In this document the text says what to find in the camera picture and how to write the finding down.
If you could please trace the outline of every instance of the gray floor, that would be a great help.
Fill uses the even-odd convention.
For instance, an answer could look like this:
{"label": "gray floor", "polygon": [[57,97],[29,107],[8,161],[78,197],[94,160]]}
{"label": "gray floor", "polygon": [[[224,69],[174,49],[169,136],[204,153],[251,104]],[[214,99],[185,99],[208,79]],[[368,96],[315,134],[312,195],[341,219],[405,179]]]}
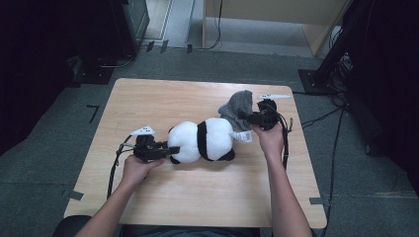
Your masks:
{"label": "gray floor", "polygon": [[[187,25],[173,19],[175,9],[180,15],[188,16],[188,4],[182,5],[187,2],[174,0],[172,21],[168,22],[165,33],[172,46],[185,45],[185,34],[181,31],[185,33]],[[199,25],[193,25],[188,42],[198,47],[195,42],[200,41]],[[271,84],[301,92],[296,71],[316,69],[322,61],[309,53],[299,55],[307,52],[303,45],[294,54],[293,46],[285,43],[280,47],[288,49],[276,53],[258,50],[254,54],[223,50],[230,39],[222,40],[223,45],[217,50],[194,50],[190,54],[183,48],[170,47],[165,53],[160,53],[157,47],[149,52],[143,48],[132,63],[115,70],[109,85],[66,88],[31,135],[0,157],[0,236],[51,235],[62,218],[68,203],[65,194],[76,183],[118,78]],[[301,121],[316,119],[336,108],[329,97],[294,97]],[[94,109],[87,105],[100,107],[92,122],[89,121]],[[325,209],[331,199],[331,157],[338,120],[339,114],[333,114],[304,130]],[[405,172],[386,157],[365,154],[365,141],[350,111],[343,115],[334,174],[326,236],[419,236],[419,199]],[[269,229],[264,229],[264,233],[269,233]]]}
{"label": "gray floor", "polygon": [[[164,34],[164,40],[169,40],[170,46],[185,47],[192,44],[194,48],[203,47],[203,4],[203,0],[197,0],[195,8],[192,9],[193,0],[173,0]],[[206,21],[206,47],[210,47],[217,38],[217,19],[207,18]],[[220,28],[221,43],[214,50],[313,56],[300,24],[222,19]],[[316,56],[323,58],[328,49],[329,45],[326,42]]]}

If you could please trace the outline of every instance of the wooden table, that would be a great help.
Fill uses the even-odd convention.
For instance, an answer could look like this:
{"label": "wooden table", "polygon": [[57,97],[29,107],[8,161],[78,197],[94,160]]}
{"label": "wooden table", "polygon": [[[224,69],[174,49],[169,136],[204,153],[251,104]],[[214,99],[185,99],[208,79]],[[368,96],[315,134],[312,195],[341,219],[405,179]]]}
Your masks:
{"label": "wooden table", "polygon": [[[326,218],[308,155],[298,113],[289,87],[186,81],[119,79],[92,141],[64,216],[93,215],[106,201],[111,167],[119,145],[133,130],[150,125],[155,140],[167,140],[168,130],[182,122],[199,123],[219,117],[217,109],[235,92],[253,92],[254,111],[258,95],[290,94],[277,100],[279,112],[293,118],[289,135],[288,175],[295,195],[312,228],[323,228]],[[134,144],[134,137],[129,141]],[[268,172],[259,139],[234,141],[233,161],[173,165],[169,160],[149,174],[131,197],[121,223],[189,226],[271,226]],[[115,174],[114,188],[121,181],[124,160]]]}

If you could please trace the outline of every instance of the hand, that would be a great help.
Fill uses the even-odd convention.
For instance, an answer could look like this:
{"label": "hand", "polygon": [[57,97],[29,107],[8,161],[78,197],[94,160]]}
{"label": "hand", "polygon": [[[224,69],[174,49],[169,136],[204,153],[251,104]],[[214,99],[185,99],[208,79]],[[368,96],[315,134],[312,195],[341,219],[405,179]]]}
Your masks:
{"label": "hand", "polygon": [[160,166],[163,163],[164,159],[142,163],[134,155],[129,155],[125,161],[124,174],[121,183],[136,187],[144,180],[151,169]]}
{"label": "hand", "polygon": [[259,142],[266,158],[280,157],[284,148],[283,127],[277,123],[272,129],[264,130],[258,125],[250,124],[259,136]]}

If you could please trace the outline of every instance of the forearm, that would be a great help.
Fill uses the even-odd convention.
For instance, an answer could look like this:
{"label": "forearm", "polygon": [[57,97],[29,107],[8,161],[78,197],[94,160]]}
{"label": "forearm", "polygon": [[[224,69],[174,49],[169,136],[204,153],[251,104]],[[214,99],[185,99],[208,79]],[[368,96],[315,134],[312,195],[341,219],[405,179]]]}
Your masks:
{"label": "forearm", "polygon": [[134,186],[119,185],[76,236],[113,236],[134,190]]}
{"label": "forearm", "polygon": [[267,157],[275,236],[311,236],[308,221],[296,199],[280,156]]}

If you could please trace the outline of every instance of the gray plush toy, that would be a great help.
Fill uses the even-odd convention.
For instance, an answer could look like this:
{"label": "gray plush toy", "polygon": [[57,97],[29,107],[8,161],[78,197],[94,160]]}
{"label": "gray plush toy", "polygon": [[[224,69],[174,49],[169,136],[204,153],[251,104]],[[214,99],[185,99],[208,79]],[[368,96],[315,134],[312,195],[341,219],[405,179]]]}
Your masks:
{"label": "gray plush toy", "polygon": [[252,92],[244,90],[234,93],[230,100],[218,109],[221,117],[227,119],[233,127],[243,131],[250,130],[250,124],[244,119],[238,118],[238,111],[241,110],[247,115],[252,114]]}

